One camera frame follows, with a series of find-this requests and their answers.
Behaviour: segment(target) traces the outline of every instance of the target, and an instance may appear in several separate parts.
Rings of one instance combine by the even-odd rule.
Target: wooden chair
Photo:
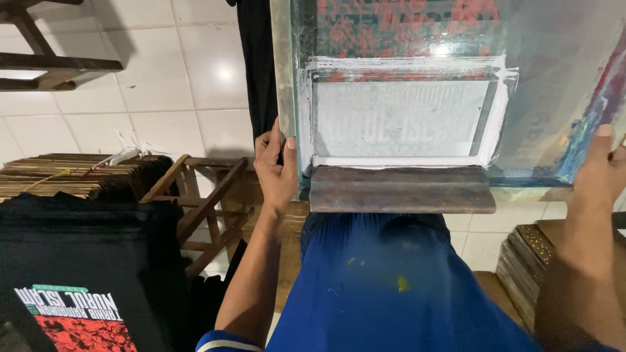
[[[182,249],[189,251],[200,251],[202,255],[196,259],[186,270],[187,277],[198,276],[204,268],[219,254],[227,245],[238,241],[242,236],[241,228],[254,214],[254,208],[247,204],[241,204],[239,211],[219,211],[215,210],[217,203],[224,197],[226,192],[235,183],[235,180],[242,178],[248,166],[246,158],[241,159],[220,159],[220,158],[192,158],[183,155],[170,167],[165,175],[152,187],[152,189],[140,200],[140,203],[151,202],[152,200],[176,201],[178,206],[192,208],[185,216],[178,221],[177,237]],[[220,181],[213,192],[207,198],[201,198],[194,194],[192,180],[188,167],[211,167],[216,169],[229,169],[226,177]],[[181,175],[185,186],[184,197],[173,197],[166,195],[171,184]],[[233,224],[220,235],[217,225],[217,217],[232,218]],[[202,221],[206,219],[211,236],[211,243],[188,241],[189,237],[198,228]]]
[[[27,8],[43,0],[0,0],[0,23],[13,23],[34,54],[0,52],[0,70],[46,71],[32,80],[0,78],[0,91],[64,91],[76,89],[71,81],[87,72],[119,72],[119,61],[57,56],[33,21]],[[83,0],[48,0],[79,5]]]

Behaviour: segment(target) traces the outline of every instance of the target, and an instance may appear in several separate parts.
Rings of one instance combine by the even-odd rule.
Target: white tile floor
[[[254,155],[237,12],[224,0],[85,0],[29,12],[57,54],[120,60],[125,70],[83,77],[75,91],[0,93],[0,163],[52,152],[115,153],[115,130],[174,156]],[[10,24],[0,24],[0,48],[33,53]],[[0,78],[38,75],[0,71]],[[208,195],[213,182],[197,180]],[[456,252],[472,269],[492,271],[515,225],[566,211],[563,203],[499,202],[494,215],[445,217]],[[205,228],[194,238],[207,238]],[[223,252],[205,272],[224,275],[227,266]]]

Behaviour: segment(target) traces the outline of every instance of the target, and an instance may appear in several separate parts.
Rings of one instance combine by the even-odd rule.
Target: blue clothing
[[[481,290],[442,215],[311,214],[301,245],[267,351],[541,351]],[[258,348],[211,331],[197,351]]]

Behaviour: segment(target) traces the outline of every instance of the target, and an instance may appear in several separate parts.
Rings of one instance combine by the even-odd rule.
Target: yellow paint stain
[[[404,292],[409,290],[409,282],[404,278],[404,276],[400,276],[398,278],[398,291]]]

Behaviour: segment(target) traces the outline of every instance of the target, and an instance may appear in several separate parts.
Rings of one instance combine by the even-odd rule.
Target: stack of black t-shirts
[[[37,352],[193,351],[180,208],[58,193],[0,204],[0,311]]]

